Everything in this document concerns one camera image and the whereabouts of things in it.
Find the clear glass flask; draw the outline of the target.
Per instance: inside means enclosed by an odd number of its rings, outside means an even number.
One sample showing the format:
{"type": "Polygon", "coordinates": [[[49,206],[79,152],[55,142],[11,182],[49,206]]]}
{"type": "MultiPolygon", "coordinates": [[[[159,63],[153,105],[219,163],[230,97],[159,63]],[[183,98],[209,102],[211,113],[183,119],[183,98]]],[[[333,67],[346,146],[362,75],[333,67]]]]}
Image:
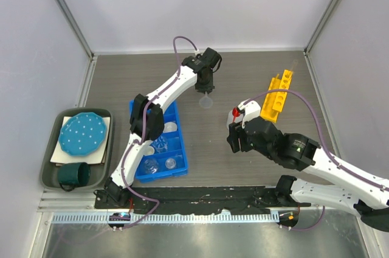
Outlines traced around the clear glass flask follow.
{"type": "Polygon", "coordinates": [[[142,171],[145,175],[152,175],[160,171],[159,163],[156,158],[148,158],[144,160],[142,171]]]}

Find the blue compartment bin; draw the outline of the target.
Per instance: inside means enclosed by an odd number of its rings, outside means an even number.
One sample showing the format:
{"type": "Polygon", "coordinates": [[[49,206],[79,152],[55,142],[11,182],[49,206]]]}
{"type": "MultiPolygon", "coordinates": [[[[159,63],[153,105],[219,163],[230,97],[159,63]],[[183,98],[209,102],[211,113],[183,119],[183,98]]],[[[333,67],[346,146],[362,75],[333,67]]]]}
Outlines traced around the blue compartment bin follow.
{"type": "Polygon", "coordinates": [[[165,129],[146,151],[136,170],[141,183],[188,174],[188,160],[177,103],[164,112],[165,129]]]}

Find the clear glass test tube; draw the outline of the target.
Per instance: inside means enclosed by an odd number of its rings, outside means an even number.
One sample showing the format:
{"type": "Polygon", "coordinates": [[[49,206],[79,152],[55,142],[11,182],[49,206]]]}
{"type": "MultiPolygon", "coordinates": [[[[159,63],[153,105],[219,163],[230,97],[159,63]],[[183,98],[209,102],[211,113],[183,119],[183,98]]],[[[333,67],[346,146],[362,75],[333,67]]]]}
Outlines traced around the clear glass test tube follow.
{"type": "Polygon", "coordinates": [[[297,67],[297,65],[298,65],[298,60],[297,60],[297,59],[294,59],[293,62],[292,62],[292,66],[291,66],[291,68],[290,68],[290,71],[291,71],[291,72],[294,72],[295,69],[296,69],[296,67],[297,67]]]}

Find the small white crucible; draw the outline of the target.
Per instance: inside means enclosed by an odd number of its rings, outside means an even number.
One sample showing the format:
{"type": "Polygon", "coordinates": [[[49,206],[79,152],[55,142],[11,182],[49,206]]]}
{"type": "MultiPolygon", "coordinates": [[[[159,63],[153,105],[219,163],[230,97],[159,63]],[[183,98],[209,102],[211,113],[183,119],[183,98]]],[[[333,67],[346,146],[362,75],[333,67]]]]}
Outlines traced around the small white crucible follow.
{"type": "Polygon", "coordinates": [[[145,156],[149,156],[153,154],[155,154],[155,149],[152,146],[149,146],[145,151],[145,156]]]}

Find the small clear glass jar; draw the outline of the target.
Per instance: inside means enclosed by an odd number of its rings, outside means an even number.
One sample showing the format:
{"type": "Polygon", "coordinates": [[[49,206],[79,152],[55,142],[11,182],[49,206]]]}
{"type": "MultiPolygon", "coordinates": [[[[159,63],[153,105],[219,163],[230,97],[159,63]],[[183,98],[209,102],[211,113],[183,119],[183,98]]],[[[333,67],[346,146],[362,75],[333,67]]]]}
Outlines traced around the small clear glass jar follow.
{"type": "Polygon", "coordinates": [[[168,169],[168,170],[173,170],[175,169],[177,166],[177,162],[174,158],[168,158],[166,161],[165,161],[165,167],[168,169]]]}

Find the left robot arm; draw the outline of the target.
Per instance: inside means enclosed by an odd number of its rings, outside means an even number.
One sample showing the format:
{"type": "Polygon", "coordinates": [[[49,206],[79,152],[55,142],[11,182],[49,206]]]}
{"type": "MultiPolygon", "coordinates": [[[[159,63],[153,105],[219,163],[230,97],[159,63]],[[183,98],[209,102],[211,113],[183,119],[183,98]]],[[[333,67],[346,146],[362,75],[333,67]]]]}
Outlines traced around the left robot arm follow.
{"type": "Polygon", "coordinates": [[[147,95],[138,94],[133,100],[129,118],[129,139],[119,164],[106,180],[102,190],[109,208],[124,208],[131,198],[131,185],[145,150],[164,130],[164,112],[192,86],[199,93],[211,93],[214,69],[221,65],[221,55],[212,48],[189,56],[179,64],[175,73],[160,87],[147,95]]]}

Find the clear glass beaker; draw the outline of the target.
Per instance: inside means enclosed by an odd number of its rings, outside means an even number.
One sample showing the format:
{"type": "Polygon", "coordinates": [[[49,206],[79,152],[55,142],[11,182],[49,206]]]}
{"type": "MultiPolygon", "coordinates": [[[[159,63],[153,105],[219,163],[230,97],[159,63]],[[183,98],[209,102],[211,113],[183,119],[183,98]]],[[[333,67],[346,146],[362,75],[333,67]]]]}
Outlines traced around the clear glass beaker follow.
{"type": "Polygon", "coordinates": [[[151,146],[155,149],[156,153],[164,153],[168,151],[168,140],[165,136],[159,136],[152,142],[151,146]]]}

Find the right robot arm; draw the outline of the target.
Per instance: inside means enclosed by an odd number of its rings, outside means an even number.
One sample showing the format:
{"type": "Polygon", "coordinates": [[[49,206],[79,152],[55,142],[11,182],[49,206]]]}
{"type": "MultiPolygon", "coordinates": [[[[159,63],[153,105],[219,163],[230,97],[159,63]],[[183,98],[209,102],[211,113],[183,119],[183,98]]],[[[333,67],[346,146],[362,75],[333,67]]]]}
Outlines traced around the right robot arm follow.
{"type": "Polygon", "coordinates": [[[261,117],[228,125],[232,152],[254,150],[285,169],[318,176],[330,182],[318,185],[283,175],[274,197],[281,206],[317,204],[348,212],[367,226],[388,231],[388,180],[366,173],[326,153],[322,145],[298,133],[282,133],[261,117]]]}

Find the yellow test tube rack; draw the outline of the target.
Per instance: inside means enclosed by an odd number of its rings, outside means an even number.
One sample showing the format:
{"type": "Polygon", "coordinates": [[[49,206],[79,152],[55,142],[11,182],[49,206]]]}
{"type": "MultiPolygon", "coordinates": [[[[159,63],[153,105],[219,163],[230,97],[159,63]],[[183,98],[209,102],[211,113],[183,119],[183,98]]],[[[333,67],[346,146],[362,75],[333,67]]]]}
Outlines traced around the yellow test tube rack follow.
{"type": "MultiPolygon", "coordinates": [[[[277,74],[270,81],[268,90],[288,90],[291,85],[293,74],[293,71],[287,69],[284,70],[282,77],[277,74]]],[[[263,102],[260,116],[265,120],[276,123],[280,113],[283,110],[284,104],[286,102],[286,97],[287,93],[282,91],[268,93],[263,102]]]]}

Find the clear plastic funnel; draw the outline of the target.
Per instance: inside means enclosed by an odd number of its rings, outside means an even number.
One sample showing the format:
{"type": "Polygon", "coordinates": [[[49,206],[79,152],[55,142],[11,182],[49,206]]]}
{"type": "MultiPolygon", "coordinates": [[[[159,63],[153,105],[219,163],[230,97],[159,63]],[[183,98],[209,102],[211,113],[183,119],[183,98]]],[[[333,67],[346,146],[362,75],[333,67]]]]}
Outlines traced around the clear plastic funnel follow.
{"type": "Polygon", "coordinates": [[[199,99],[199,105],[204,109],[209,109],[213,106],[213,100],[205,92],[204,95],[199,99]]]}

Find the white evaporating dish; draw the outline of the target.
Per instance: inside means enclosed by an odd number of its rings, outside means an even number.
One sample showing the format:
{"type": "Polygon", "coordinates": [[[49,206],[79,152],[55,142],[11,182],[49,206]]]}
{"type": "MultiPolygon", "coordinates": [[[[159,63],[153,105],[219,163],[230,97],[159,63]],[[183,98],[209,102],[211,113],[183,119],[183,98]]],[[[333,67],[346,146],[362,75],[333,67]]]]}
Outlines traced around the white evaporating dish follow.
{"type": "Polygon", "coordinates": [[[166,122],[163,133],[171,133],[177,131],[177,124],[175,122],[166,122]]]}

